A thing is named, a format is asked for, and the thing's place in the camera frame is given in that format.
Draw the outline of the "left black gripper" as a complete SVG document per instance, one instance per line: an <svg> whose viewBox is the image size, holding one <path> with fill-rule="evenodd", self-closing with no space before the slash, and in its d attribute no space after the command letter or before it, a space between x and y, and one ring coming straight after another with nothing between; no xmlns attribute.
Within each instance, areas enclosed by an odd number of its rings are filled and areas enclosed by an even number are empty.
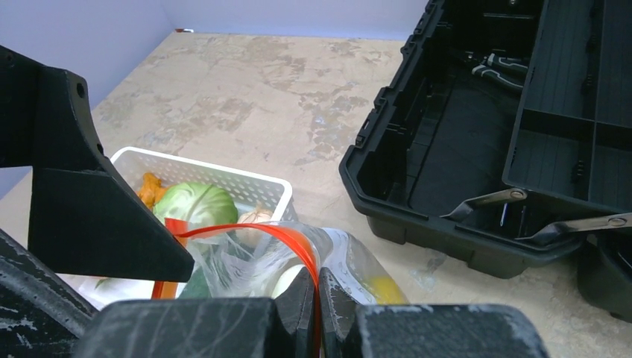
<svg viewBox="0 0 632 358"><path fill-rule="evenodd" d="M31 253L1 232L2 357L73 354L98 310L53 271L190 278L192 256L105 155L81 76L1 49L1 165L32 169Z"/></svg>

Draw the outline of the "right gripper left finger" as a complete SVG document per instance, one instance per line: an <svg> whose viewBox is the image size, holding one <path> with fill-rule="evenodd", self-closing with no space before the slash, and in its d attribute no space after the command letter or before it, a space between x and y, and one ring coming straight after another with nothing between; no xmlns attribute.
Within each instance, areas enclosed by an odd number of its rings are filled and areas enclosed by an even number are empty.
<svg viewBox="0 0 632 358"><path fill-rule="evenodd" d="M277 298L119 301L75 357L313 357L315 287L302 269Z"/></svg>

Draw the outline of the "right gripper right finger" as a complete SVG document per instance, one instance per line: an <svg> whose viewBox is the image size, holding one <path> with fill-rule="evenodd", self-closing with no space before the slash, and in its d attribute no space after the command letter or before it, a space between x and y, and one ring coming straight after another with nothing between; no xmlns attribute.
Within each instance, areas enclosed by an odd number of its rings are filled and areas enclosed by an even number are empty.
<svg viewBox="0 0 632 358"><path fill-rule="evenodd" d="M532 322L501 304L363 305L319 277L325 357L548 357Z"/></svg>

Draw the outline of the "orange fruit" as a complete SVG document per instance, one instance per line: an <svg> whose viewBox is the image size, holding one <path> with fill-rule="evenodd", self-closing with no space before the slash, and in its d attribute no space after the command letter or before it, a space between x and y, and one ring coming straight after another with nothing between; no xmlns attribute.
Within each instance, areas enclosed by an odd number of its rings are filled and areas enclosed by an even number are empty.
<svg viewBox="0 0 632 358"><path fill-rule="evenodd" d="M373 296L377 304L408 304L404 292L394 279L388 275L372 276L366 279L365 289Z"/></svg>

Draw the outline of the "green cucumber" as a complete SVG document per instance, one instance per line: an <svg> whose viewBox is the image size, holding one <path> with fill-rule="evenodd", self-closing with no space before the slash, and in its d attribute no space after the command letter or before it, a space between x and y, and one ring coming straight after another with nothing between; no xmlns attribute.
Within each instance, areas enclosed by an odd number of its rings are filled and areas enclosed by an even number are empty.
<svg viewBox="0 0 632 358"><path fill-rule="evenodd" d="M212 297L212 281L207 277L204 269L195 269L190 280L184 285L178 295L179 299L196 299Z"/></svg>

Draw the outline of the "clear zip top bag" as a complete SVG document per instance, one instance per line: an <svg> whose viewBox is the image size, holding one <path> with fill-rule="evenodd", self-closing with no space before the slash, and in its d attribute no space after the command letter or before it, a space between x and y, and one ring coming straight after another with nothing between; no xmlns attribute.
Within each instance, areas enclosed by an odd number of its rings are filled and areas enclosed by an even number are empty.
<svg viewBox="0 0 632 358"><path fill-rule="evenodd" d="M279 276L289 267L303 264L315 287L313 357L325 357L319 293L322 269L329 269L343 290L360 304L386 305L377 304L364 283L372 276L390 275L359 239L344 230L274 220L193 228L188 222L166 219L165 226L193 257L193 271L202 267L212 281L211 298L272 298ZM243 228L263 232L256 248L237 238L235 231ZM157 281L151 296L178 298L188 281Z"/></svg>

